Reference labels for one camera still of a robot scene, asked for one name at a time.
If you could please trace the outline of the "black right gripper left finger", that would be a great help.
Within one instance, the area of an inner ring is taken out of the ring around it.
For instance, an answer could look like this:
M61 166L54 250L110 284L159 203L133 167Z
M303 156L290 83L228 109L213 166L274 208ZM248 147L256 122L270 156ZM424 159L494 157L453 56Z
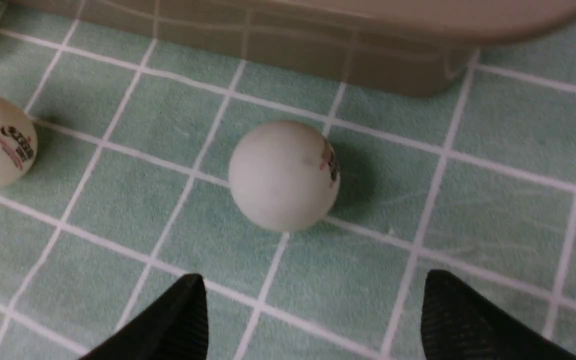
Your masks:
M205 360L209 346L204 278L188 273L82 359Z

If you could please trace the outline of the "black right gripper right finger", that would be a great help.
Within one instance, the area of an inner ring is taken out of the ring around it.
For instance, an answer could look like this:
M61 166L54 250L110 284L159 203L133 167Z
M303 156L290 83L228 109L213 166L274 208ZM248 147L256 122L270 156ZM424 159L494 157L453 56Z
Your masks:
M427 360L576 360L446 269L427 272L420 339Z

